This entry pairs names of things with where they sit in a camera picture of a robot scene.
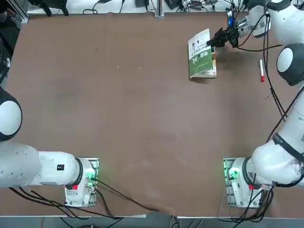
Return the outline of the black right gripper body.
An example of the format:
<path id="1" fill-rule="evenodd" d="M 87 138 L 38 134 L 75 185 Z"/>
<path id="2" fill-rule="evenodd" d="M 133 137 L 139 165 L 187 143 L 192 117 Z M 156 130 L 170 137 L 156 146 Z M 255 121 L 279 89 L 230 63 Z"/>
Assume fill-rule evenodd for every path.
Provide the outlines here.
<path id="1" fill-rule="evenodd" d="M 239 46 L 238 38 L 239 38 L 239 33 L 236 27 L 228 27 L 226 29 L 226 41 L 228 41 L 233 48 Z"/>

